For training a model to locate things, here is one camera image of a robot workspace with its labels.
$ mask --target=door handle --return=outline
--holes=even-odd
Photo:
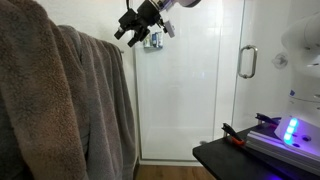
[[[253,49],[253,62],[252,62],[252,70],[251,70],[251,74],[247,75],[247,74],[241,74],[241,65],[242,65],[242,54],[244,50],[250,50]],[[245,47],[243,47],[240,50],[240,55],[239,55],[239,63],[238,63],[238,75],[244,79],[249,79],[252,78],[255,73],[256,73],[256,66],[257,66],[257,57],[258,57],[258,48],[254,45],[247,45]]]

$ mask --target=black table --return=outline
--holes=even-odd
[[[269,124],[239,132],[246,138],[250,130],[272,128]],[[195,147],[194,157],[217,179],[223,180],[319,180],[320,177],[245,146],[231,143],[230,137]]]

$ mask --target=floor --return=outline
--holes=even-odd
[[[215,180],[204,167],[141,165],[136,180]]]

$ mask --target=robotic arm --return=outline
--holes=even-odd
[[[280,121],[275,133],[286,147],[318,159],[319,167],[320,13],[291,25],[282,35],[282,44],[291,63],[291,91],[288,117]]]
[[[128,11],[119,19],[120,27],[115,33],[115,37],[120,39],[127,31],[133,30],[134,36],[128,42],[132,47],[136,42],[143,39],[150,33],[148,26],[157,24],[163,27],[165,33],[169,33],[170,37],[174,36],[174,29],[170,21],[164,22],[160,12],[169,10],[175,3],[179,3],[183,7],[194,7],[201,0],[145,0],[136,13],[128,7]]]

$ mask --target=glass shower door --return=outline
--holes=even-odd
[[[238,62],[232,122],[237,131],[257,125],[256,113],[277,117],[285,111],[290,67],[277,69],[272,60],[283,51],[281,36],[287,28],[291,2],[245,0],[239,53],[242,61]]]
[[[173,8],[176,37],[135,49],[142,160],[194,161],[192,148],[213,139],[222,0]]]

